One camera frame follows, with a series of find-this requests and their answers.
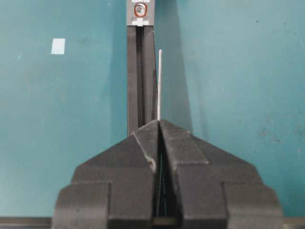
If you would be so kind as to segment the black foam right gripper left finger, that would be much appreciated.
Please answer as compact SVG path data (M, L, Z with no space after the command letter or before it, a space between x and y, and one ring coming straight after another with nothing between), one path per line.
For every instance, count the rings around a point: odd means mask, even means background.
M158 121L77 166L58 195L54 229L150 229Z

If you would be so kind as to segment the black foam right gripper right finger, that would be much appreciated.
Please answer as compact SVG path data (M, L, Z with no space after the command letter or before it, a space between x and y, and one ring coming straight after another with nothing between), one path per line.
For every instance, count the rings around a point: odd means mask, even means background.
M184 229L280 229L283 211L256 167L160 121Z

